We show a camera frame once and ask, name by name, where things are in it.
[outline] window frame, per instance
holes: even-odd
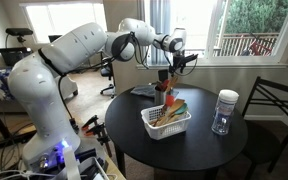
[[[34,31],[34,26],[30,20],[30,17],[28,15],[28,11],[26,9],[26,7],[28,6],[48,6],[48,5],[61,5],[61,4],[81,4],[81,3],[91,3],[91,4],[102,4],[103,5],[103,0],[81,0],[81,1],[56,1],[56,2],[52,2],[52,1],[46,1],[46,2],[30,2],[30,3],[20,3],[19,6],[22,8],[22,10],[24,11],[25,14],[25,18],[27,23],[29,24],[29,27]],[[36,44],[47,44],[49,42],[45,42],[45,41],[40,41],[38,40],[37,36],[35,33],[33,33],[33,39],[34,42]]]
[[[276,48],[273,49],[273,56],[209,56],[213,54],[214,51],[213,45],[215,44],[216,27],[219,23],[219,12],[223,0],[216,0],[215,2],[216,4],[214,5],[212,12],[212,21],[210,23],[207,46],[205,49],[206,55],[202,58],[198,58],[197,63],[195,61],[187,63],[188,69],[194,67],[195,63],[198,67],[222,68],[284,68],[288,66],[287,58],[285,58],[285,53],[288,53],[288,14],[276,41]],[[165,65],[152,65],[149,63],[149,67],[152,69],[160,69],[164,68]]]

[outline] plastic basket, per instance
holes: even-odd
[[[161,114],[162,107],[163,105],[143,109],[141,111],[144,126],[149,136],[152,139],[159,140],[186,131],[189,119],[191,119],[191,114],[189,112],[184,113],[178,118],[177,121],[172,123],[159,127],[151,126],[149,124],[150,121],[156,120],[160,116],[163,116],[163,114]]]

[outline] water bottle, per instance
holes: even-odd
[[[239,95],[232,90],[223,89],[220,91],[215,106],[213,132],[225,135],[229,132],[231,116]]]

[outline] black chair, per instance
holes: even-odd
[[[114,98],[115,96],[115,80],[114,80],[114,73],[113,73],[113,65],[112,62],[110,61],[110,57],[107,58],[102,58],[102,62],[104,63],[101,68],[101,75],[103,77],[108,77],[108,80],[113,79],[113,84],[109,84],[107,88],[104,88],[101,90],[101,94],[104,94],[104,91],[106,90],[112,90],[111,93],[111,98]]]
[[[288,117],[288,86],[257,77],[242,112],[243,116],[245,116],[250,105],[276,107]],[[288,144],[288,133],[282,141],[279,141],[273,132],[255,122],[247,120],[246,124],[249,134],[243,154],[252,161],[245,177],[245,179],[250,179],[258,164],[271,162],[268,172],[273,171],[275,164]]]

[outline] tree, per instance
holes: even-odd
[[[279,32],[288,0],[232,0],[225,33]]]

